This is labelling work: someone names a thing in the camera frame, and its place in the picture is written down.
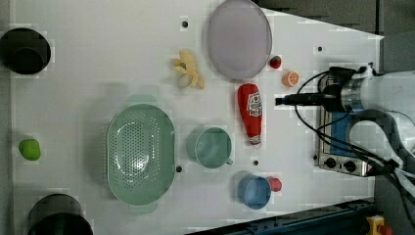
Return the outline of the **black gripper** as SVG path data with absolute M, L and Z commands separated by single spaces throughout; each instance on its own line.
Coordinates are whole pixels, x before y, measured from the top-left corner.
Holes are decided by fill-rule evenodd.
M 303 94 L 290 94 L 275 99 L 275 106 L 304 106 L 303 102 L 292 100 L 306 100 L 308 106 L 322 106 L 329 113 L 341 112 L 343 110 L 340 99 L 336 95 L 331 94 L 313 93 L 307 98 Z

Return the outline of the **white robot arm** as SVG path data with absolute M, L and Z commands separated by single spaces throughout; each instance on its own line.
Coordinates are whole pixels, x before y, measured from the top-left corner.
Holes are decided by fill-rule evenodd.
M 275 99 L 277 106 L 315 106 L 327 114 L 340 114 L 353 125 L 367 121 L 381 129 L 388 156 L 370 149 L 368 142 L 352 141 L 326 133 L 334 122 L 310 129 L 331 149 L 348 152 L 372 166 L 398 190 L 410 222 L 414 213 L 414 72 L 377 73 L 371 66 L 359 70 L 332 67 L 315 75 L 317 90 Z

